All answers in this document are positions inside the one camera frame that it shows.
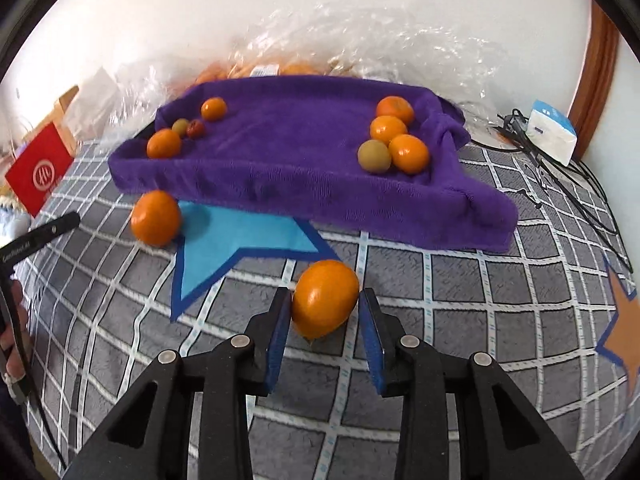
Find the person's hand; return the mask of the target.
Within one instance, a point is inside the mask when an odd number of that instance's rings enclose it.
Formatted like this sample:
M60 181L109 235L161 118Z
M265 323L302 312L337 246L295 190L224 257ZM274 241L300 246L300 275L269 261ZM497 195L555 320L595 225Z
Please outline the person's hand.
M18 319L20 320L20 336L23 346L27 348L30 345L30 336L27 330L28 313L23 306L23 289L19 281L12 281L12 295L16 303ZM14 340L12 328L8 326L1 334L1 349L6 352L6 374L16 382L25 376L25 367L23 360L18 352Z

